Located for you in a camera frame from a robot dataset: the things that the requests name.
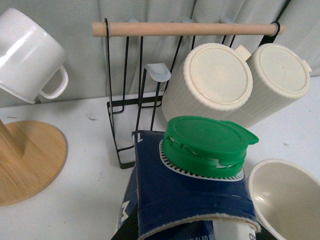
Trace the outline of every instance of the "blue packaging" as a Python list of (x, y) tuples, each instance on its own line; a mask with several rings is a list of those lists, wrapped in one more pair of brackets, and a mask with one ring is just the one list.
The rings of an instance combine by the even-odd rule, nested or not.
[(139, 130), (132, 136), (136, 164), (118, 227), (138, 204), (141, 240), (215, 240), (214, 218), (245, 221), (260, 230), (243, 171), (228, 178), (194, 175), (168, 161), (163, 132)]

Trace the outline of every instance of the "black metal wire rack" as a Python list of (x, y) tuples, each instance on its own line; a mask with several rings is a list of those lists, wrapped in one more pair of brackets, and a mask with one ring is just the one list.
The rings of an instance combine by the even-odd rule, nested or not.
[[(128, 66), (128, 52), (129, 52), (129, 42), (130, 42), (130, 37), (127, 36), (126, 37), (126, 44), (125, 44), (125, 60), (124, 60), (124, 72), (123, 72), (123, 89), (122, 89), (122, 99), (120, 100), (114, 100), (114, 96), (112, 93), (112, 79), (111, 79), (111, 67), (110, 67), (110, 36), (109, 36), (109, 26), (108, 26), (108, 20), (105, 18), (104, 19), (105, 22), (105, 27), (106, 27), (106, 37), (104, 39), (105, 41), (105, 55), (106, 55), (106, 81), (108, 84), (108, 90), (109, 90), (109, 101), (107, 102), (107, 110), (108, 110), (108, 117), (110, 120), (110, 125), (111, 125), (111, 131), (112, 131), (112, 137), (113, 137), (113, 141), (114, 141), (114, 146), (116, 149), (116, 154), (117, 154), (117, 158), (118, 158), (118, 163), (121, 169), (127, 169), (127, 168), (131, 168), (135, 165), (135, 161), (134, 158), (135, 156), (132, 156), (133, 160), (131, 162), (127, 162), (127, 163), (123, 163), (119, 153), (123, 152), (123, 151), (127, 151), (129, 149), (132, 149), (134, 147), (134, 145), (128, 145), (126, 147), (119, 147), (117, 141), (116, 141), (116, 130), (115, 130), (115, 115), (117, 114), (122, 114), (125, 110), (125, 106), (129, 106), (129, 105), (137, 105), (138, 106), (138, 110), (137, 110), (137, 117), (136, 117), (136, 124), (135, 124), (135, 130), (139, 129), (139, 122), (140, 122), (140, 117), (141, 117), (141, 111), (144, 108), (153, 108), (152, 110), (152, 118), (151, 118), (151, 123), (150, 123), (150, 130), (153, 130), (153, 126), (154, 126), (154, 120), (155, 120), (155, 113), (156, 113), (156, 109), (158, 107), (160, 107), (162, 105), (162, 97), (163, 95), (160, 95), (160, 86), (161, 83), (158, 82), (157, 83), (157, 87), (155, 90), (155, 96), (149, 96), (149, 97), (145, 97), (144, 96), (144, 91), (145, 91), (145, 83), (146, 83), (146, 76), (147, 76), (147, 69), (144, 68), (143, 70), (143, 74), (142, 74), (142, 69), (143, 69), (143, 46), (144, 46), (144, 37), (141, 36), (140, 37), (140, 55), (139, 55), (139, 80), (138, 80), (138, 97), (134, 98), (134, 99), (126, 99), (126, 81), (127, 81), (127, 66)], [(269, 36), (269, 35), (264, 35), (259, 46), (262, 44), (267, 44), (267, 43), (273, 43), (274, 40), (276, 39), (279, 31), (280, 31), (280, 24), (275, 21), (273, 22), (274, 24), (277, 25), (277, 32), (275, 35), (273, 36)], [(179, 41), (177, 44), (177, 48), (174, 54), (174, 57), (172, 59), (172, 64), (170, 67), (169, 72), (172, 73), (176, 60), (177, 60), (177, 56), (179, 53), (179, 49), (182, 43), (184, 36), (180, 36), (179, 37)], [(222, 43), (225, 43), (226, 40), (226, 35), (223, 37)], [(235, 35), (232, 36), (232, 40), (230, 42), (229, 47), (232, 47), (234, 39), (235, 39)], [(196, 36), (194, 35), (192, 38), (192, 44), (190, 47), (190, 50), (192, 50), (194, 48), (195, 45), (195, 39)], [(168, 87), (168, 83), (169, 81), (166, 82), (165, 84), (165, 88), (164, 91), (166, 91), (167, 87)]]

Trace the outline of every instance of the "mug handle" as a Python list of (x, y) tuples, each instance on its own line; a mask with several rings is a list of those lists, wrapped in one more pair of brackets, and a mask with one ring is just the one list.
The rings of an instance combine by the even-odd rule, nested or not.
[(59, 97), (64, 90), (66, 89), (68, 82), (69, 82), (69, 77), (68, 77), (68, 73), (65, 69), (65, 67), (63, 65), (61, 65), (61, 67), (59, 68), (61, 74), (62, 74), (62, 81), (61, 84), (59, 85), (59, 87), (52, 93), (45, 93), (44, 91), (40, 91), (39, 94), (43, 97), (45, 97), (46, 99), (55, 99), (57, 97)]

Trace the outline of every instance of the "ceramic mug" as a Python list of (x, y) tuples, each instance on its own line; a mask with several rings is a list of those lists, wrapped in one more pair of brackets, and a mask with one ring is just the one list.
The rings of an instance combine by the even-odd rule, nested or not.
[[(0, 88), (30, 103), (38, 94), (60, 96), (68, 85), (63, 66), (66, 52), (44, 29), (22, 12), (9, 8), (0, 16)], [(60, 70), (62, 80), (52, 93), (42, 91)]]
[(302, 167), (281, 159), (258, 163), (249, 176), (256, 217), (277, 240), (318, 240), (320, 182)]
[(249, 128), (302, 98), (310, 88), (312, 69), (285, 46), (259, 46), (246, 61), (253, 80), (250, 98), (223, 120)]
[(250, 53), (218, 43), (194, 48), (172, 75), (162, 99), (167, 121), (178, 116), (221, 120), (249, 99), (253, 80), (246, 63)]

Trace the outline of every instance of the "mug rack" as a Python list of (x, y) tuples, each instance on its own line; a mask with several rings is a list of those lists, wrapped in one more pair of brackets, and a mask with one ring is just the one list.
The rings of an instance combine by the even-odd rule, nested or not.
[[(262, 44), (273, 43), (277, 35), (284, 32), (285, 26), (280, 25), (277, 21), (272, 22), (271, 24), (193, 23), (191, 20), (189, 22), (184, 21), (183, 23), (150, 23), (108, 22), (107, 18), (105, 18), (104, 22), (94, 22), (92, 24), (92, 30), (94, 37), (104, 37), (106, 57), (105, 71), (109, 90), (109, 101), (107, 102), (108, 117), (119, 166), (121, 169), (127, 169), (133, 167), (135, 165), (135, 161), (133, 160), (124, 163), (122, 162), (119, 153), (132, 149), (134, 145), (131, 144), (126, 147), (119, 147), (119, 144), (116, 141), (117, 131), (115, 128), (115, 115), (124, 114), (126, 106), (136, 105), (138, 108), (136, 113), (137, 117), (135, 122), (135, 130), (138, 130), (142, 109), (152, 108), (152, 117), (149, 129), (151, 131), (153, 130), (156, 110), (162, 105), (163, 94), (160, 94), (161, 83), (165, 83), (164, 91), (166, 91), (184, 36), (193, 36), (190, 50), (194, 48), (196, 36), (213, 35), (224, 36), (221, 44), (225, 44), (227, 36), (233, 36), (229, 47), (232, 47), (236, 35), (263, 35), (263, 38), (259, 44), (260, 46)], [(172, 58), (170, 70), (164, 63), (146, 64), (143, 68), (144, 36), (179, 37), (177, 48)], [(111, 78), (109, 41), (111, 37), (126, 37), (122, 96), (120, 96), (121, 99), (119, 100), (115, 100), (115, 96), (113, 96), (112, 92), (113, 81)], [(140, 37), (139, 79), (137, 90), (138, 95), (135, 98), (126, 99), (126, 81), (130, 37)], [(144, 93), (147, 73), (149, 73), (151, 78), (157, 82), (154, 96), (145, 96)]]

